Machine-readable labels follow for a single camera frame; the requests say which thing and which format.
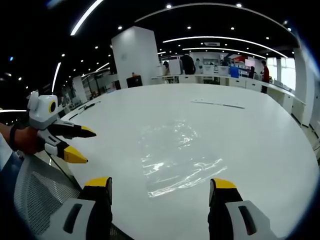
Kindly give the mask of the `person's left hand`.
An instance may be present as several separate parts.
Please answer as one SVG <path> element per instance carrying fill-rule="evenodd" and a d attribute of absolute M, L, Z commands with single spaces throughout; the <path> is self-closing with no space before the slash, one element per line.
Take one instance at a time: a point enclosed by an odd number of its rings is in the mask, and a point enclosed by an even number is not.
<path fill-rule="evenodd" d="M 32 155 L 45 149 L 45 142 L 38 136 L 38 130 L 30 126 L 17 129 L 14 140 L 16 149 L 24 154 Z"/>

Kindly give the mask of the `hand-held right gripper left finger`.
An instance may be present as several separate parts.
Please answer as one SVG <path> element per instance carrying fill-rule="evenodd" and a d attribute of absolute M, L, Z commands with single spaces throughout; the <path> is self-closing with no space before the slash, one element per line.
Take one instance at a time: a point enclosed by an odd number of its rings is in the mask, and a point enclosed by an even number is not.
<path fill-rule="evenodd" d="M 48 240 L 108 240 L 112 226 L 112 178 L 86 182 L 50 217 Z"/>

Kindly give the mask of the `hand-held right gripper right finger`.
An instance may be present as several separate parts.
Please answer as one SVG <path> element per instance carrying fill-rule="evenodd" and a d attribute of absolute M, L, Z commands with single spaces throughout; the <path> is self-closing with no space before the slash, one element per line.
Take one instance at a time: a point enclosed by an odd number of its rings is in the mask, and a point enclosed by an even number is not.
<path fill-rule="evenodd" d="M 251 201 L 243 200 L 236 185 L 220 178 L 210 180 L 211 240 L 277 240 L 269 218 Z"/>

